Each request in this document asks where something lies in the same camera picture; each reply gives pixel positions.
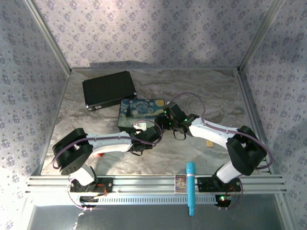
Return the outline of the starry night painted box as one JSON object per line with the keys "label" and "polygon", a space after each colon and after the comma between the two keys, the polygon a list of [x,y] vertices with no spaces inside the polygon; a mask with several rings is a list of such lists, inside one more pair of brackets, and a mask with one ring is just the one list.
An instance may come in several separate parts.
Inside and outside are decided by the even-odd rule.
{"label": "starry night painted box", "polygon": [[[153,99],[123,99],[120,103],[117,126],[120,131],[127,128],[135,128],[135,123],[143,120],[155,121],[155,118],[163,113],[164,100]],[[147,128],[153,127],[154,123],[145,121]]]}

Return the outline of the black flat case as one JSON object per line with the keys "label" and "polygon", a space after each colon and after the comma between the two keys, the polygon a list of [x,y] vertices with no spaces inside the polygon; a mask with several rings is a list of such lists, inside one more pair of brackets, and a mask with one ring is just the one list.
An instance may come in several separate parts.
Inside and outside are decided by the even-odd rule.
{"label": "black flat case", "polygon": [[129,71],[109,74],[82,82],[85,107],[96,111],[136,99],[137,93]]}

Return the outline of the small picture card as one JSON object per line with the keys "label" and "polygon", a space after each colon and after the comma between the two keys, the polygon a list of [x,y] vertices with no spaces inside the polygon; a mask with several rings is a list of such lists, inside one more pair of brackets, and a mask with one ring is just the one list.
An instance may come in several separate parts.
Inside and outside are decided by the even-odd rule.
{"label": "small picture card", "polygon": [[186,175],[175,175],[175,194],[187,193],[187,177]]}

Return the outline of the turquoise marker pen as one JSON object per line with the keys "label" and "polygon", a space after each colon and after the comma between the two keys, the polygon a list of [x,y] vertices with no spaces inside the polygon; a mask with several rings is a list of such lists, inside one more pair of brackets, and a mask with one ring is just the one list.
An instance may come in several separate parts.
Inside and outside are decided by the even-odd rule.
{"label": "turquoise marker pen", "polygon": [[188,208],[189,208],[189,216],[194,216],[194,209],[196,206],[196,198],[195,198],[195,174],[196,174],[196,166],[195,163],[189,161],[186,166],[186,174],[187,174],[187,194],[188,194]]}

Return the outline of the left controller board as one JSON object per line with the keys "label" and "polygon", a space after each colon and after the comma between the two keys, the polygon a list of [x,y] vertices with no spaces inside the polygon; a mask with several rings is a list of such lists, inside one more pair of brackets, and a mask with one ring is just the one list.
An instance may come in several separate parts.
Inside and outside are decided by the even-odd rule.
{"label": "left controller board", "polygon": [[100,196],[80,196],[79,202],[82,208],[94,208],[99,202]]}

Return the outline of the grey metal sheet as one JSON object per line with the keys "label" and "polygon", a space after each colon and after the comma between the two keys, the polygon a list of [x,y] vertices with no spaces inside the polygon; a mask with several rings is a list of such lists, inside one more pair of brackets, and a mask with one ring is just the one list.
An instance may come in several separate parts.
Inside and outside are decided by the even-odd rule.
{"label": "grey metal sheet", "polygon": [[73,206],[35,207],[26,230],[285,230],[270,209],[245,206],[222,211],[200,205],[190,217],[185,205],[106,206],[81,212]]}

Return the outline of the right controller board with LED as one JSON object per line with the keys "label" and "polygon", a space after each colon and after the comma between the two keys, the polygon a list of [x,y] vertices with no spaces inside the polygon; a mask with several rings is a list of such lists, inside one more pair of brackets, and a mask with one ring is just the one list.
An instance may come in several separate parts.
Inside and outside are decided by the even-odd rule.
{"label": "right controller board with LED", "polygon": [[231,204],[232,196],[231,195],[216,195],[216,204],[218,208],[228,209]]}

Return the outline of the aluminium front frame rail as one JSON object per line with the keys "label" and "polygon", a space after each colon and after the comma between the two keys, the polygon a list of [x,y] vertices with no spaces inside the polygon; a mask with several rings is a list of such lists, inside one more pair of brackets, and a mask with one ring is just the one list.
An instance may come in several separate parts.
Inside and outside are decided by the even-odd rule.
{"label": "aluminium front frame rail", "polygon": [[[173,175],[107,175],[113,179],[113,193],[131,194],[173,194],[175,177]],[[31,176],[25,191],[63,192],[69,182],[67,176]],[[286,185],[281,175],[261,174],[241,177],[244,192],[247,194],[286,193]]]}

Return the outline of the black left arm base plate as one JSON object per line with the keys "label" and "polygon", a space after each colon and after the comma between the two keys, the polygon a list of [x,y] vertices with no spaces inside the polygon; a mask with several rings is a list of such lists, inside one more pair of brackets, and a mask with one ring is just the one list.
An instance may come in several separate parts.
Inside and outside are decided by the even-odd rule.
{"label": "black left arm base plate", "polygon": [[74,179],[70,186],[72,193],[111,193],[113,189],[113,178],[96,178],[88,185],[81,185]]}

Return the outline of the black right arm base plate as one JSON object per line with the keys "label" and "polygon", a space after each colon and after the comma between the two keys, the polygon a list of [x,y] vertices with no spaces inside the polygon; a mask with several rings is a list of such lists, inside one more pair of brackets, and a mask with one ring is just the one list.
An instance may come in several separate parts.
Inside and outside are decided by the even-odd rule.
{"label": "black right arm base plate", "polygon": [[223,183],[215,177],[199,177],[197,178],[198,190],[204,192],[241,192],[240,181],[238,178],[228,183]]}

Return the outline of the aluminium side frame rail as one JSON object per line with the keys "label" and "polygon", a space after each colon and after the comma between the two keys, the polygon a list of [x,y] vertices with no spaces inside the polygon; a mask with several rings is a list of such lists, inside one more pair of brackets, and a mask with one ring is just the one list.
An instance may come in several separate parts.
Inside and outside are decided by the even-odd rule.
{"label": "aluminium side frame rail", "polygon": [[241,90],[242,99],[244,101],[245,107],[246,107],[246,113],[248,116],[248,120],[250,122],[250,127],[259,139],[259,141],[265,145],[265,147],[268,147],[267,139],[264,133],[264,129],[260,120],[259,113],[257,111],[257,106],[255,104],[250,86],[248,84],[248,80],[244,75],[242,75],[239,72],[238,68],[234,68],[234,74],[237,77],[239,87]]}

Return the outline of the aluminium frame post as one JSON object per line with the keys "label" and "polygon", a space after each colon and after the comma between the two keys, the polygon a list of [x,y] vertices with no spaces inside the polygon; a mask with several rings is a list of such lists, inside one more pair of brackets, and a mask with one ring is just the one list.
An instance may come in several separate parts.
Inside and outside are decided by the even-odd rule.
{"label": "aluminium frame post", "polygon": [[38,28],[40,29],[43,37],[45,38],[47,44],[50,46],[50,49],[54,53],[57,61],[60,63],[63,70],[66,72],[66,74],[70,75],[71,68],[69,67],[69,64],[67,63],[61,49],[59,48],[55,37],[53,36],[51,30],[49,29],[47,23],[45,22],[43,15],[41,14],[39,8],[37,7],[34,0],[23,0],[25,5],[28,7],[31,15],[33,16],[34,20],[36,21],[36,24]]}
{"label": "aluminium frame post", "polygon": [[257,28],[239,66],[238,72],[241,74],[244,72],[249,65],[250,61],[253,59],[254,55],[257,52],[261,42],[263,41],[266,33],[270,29],[271,25],[273,24],[279,10],[283,6],[285,0],[272,0],[271,4],[264,14],[259,27]]}

